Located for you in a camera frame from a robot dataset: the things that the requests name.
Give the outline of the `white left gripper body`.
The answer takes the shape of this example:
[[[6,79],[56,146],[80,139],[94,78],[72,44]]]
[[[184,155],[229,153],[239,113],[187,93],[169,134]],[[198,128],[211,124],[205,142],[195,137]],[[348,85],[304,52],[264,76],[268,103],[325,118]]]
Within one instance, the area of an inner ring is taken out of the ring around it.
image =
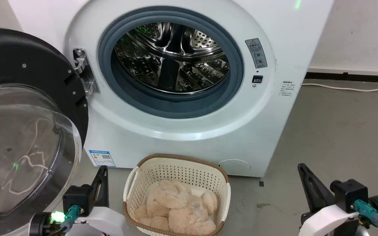
[[[94,207],[88,216],[80,216],[66,236],[127,236],[126,218],[108,207]]]

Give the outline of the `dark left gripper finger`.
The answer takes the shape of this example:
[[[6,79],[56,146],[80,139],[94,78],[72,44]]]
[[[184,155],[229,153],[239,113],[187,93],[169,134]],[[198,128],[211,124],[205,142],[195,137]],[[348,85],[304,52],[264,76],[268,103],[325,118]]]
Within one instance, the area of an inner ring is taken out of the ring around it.
[[[108,167],[101,166],[95,176],[94,204],[95,207],[109,207],[109,176]]]
[[[92,182],[92,191],[90,193],[90,206],[93,207],[98,198],[99,178],[95,177]]]

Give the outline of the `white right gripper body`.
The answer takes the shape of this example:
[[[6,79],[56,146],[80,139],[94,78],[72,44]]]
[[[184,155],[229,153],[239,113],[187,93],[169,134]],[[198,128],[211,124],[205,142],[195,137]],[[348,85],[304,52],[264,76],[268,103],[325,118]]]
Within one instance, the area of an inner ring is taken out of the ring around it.
[[[347,221],[358,219],[359,213],[355,206],[349,207],[351,213],[347,213],[337,205],[324,207],[318,212],[307,216],[299,230],[300,236],[334,236],[334,230]]]

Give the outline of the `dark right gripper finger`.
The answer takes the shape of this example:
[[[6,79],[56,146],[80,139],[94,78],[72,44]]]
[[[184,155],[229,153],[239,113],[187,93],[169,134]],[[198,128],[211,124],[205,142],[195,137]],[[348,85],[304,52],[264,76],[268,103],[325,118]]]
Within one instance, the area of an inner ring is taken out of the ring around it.
[[[311,213],[317,213],[319,210],[335,204],[335,198],[332,192],[306,164],[298,164],[298,172]]]

